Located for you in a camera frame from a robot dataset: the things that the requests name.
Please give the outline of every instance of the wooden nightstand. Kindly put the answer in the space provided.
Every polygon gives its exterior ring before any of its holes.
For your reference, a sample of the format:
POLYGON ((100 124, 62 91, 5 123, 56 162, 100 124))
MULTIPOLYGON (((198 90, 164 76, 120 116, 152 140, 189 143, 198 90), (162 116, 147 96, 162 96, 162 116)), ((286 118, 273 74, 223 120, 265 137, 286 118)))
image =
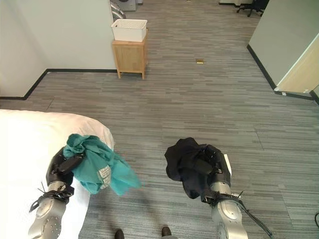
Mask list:
POLYGON ((119 78, 121 78, 121 72, 131 72, 141 73, 142 79, 145 79, 145 67, 148 63, 148 34, 147 29, 142 42, 113 41, 112 47, 119 78))

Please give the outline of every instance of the teal shirt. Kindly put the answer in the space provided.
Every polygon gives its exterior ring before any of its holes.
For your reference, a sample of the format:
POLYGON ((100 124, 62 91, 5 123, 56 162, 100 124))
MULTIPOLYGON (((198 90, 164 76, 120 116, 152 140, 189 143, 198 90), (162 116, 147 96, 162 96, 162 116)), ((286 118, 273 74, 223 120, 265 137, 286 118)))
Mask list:
POLYGON ((103 182, 98 171, 106 166, 111 168, 110 187, 117 195, 123 195, 130 187, 139 188, 141 183, 129 164, 97 136, 71 134, 64 147, 63 155, 69 158, 76 153, 85 153, 83 162, 72 170, 74 177, 90 193, 97 194, 103 182))

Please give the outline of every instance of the plastic laundry basket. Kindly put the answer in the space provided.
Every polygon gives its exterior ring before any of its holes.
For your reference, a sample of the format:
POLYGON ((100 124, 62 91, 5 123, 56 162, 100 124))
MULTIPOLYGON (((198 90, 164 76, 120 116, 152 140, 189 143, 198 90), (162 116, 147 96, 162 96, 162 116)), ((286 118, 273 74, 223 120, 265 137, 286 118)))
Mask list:
POLYGON ((115 40, 142 42, 146 35, 146 23, 147 20, 117 19, 111 25, 115 40))

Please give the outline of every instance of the shoe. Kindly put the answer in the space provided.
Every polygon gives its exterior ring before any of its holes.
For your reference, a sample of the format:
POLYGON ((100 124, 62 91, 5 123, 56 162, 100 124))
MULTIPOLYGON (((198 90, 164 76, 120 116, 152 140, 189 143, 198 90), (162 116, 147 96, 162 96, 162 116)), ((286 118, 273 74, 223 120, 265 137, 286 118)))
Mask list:
POLYGON ((116 231, 114 239, 124 239, 124 233, 121 229, 116 231))
POLYGON ((171 236, 171 232, 170 232, 169 227, 163 227, 163 228, 161 229, 161 236, 162 236, 162 237, 171 236))

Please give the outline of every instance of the white bedsheet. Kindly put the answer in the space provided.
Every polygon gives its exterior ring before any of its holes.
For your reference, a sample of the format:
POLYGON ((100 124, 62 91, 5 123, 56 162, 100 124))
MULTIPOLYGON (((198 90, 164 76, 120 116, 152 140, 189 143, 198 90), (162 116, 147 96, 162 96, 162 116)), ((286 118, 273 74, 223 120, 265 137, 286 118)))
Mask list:
MULTIPOLYGON (((74 114, 0 110, 0 238, 23 239, 35 219, 30 205, 45 188, 51 158, 72 133, 98 136, 113 149, 108 128, 74 114)), ((66 206, 59 239, 77 239, 83 226, 90 194, 73 179, 74 195, 66 206)))

